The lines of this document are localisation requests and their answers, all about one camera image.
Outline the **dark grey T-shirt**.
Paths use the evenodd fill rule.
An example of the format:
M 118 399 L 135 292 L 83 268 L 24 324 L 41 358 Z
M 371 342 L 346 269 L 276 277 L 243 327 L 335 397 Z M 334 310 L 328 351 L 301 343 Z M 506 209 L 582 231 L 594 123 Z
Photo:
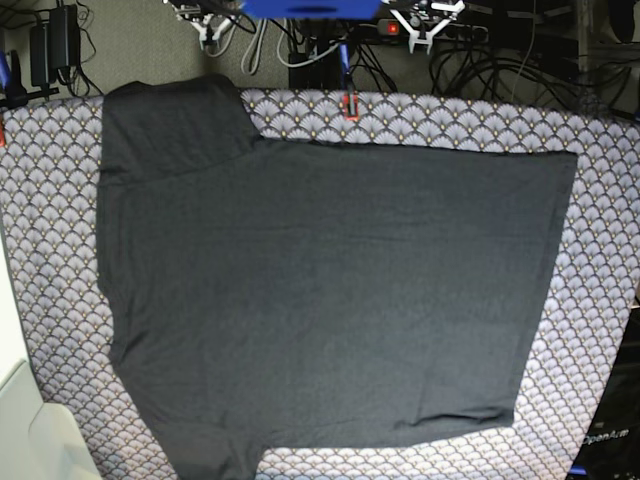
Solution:
M 574 154 L 271 140 L 222 76 L 102 123 L 110 361 L 180 478 L 513 423 Z

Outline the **red table clamp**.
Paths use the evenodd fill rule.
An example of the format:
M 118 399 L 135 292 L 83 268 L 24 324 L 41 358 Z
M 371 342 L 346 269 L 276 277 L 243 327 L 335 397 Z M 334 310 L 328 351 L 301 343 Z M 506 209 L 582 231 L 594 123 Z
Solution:
M 347 120 L 356 121 L 359 119 L 358 93 L 356 91 L 346 91 L 343 96 L 343 113 Z

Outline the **black power adapter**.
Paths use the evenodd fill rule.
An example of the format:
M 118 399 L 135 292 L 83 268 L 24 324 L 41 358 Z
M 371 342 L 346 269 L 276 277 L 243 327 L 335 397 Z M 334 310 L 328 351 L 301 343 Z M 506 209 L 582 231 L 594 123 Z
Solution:
M 72 71 L 81 63 L 78 7 L 59 4 L 50 10 L 47 21 L 37 22 L 29 30 L 29 47 L 34 87 L 70 84 Z

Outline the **fan-patterned table cloth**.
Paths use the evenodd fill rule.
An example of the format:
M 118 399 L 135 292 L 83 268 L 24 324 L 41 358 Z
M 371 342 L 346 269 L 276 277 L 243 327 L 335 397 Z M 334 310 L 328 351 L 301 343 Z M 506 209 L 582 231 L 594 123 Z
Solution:
M 639 282 L 639 131 L 625 124 L 483 101 L 246 90 L 267 137 L 518 153 L 567 151 L 577 172 L 542 319 L 510 428 L 406 449 L 279 449 L 262 479 L 562 479 L 592 422 Z M 97 285 L 96 182 L 102 103 L 6 112 L 1 220 L 28 358 L 43 396 L 68 407 L 105 479 L 174 470 L 114 373 Z

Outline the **white plastic bin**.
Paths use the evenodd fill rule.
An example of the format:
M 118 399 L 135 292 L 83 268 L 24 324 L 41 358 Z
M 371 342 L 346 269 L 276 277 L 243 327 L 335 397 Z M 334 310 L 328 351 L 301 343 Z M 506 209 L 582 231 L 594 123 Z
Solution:
M 1 255 L 1 477 L 99 479 L 72 413 L 43 400 Z

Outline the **black OpenArm box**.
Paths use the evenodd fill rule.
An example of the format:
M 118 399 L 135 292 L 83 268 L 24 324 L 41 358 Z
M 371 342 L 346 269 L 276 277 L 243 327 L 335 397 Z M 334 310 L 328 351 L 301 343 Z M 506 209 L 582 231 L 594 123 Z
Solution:
M 633 307 L 591 426 L 569 479 L 639 477 L 639 308 Z

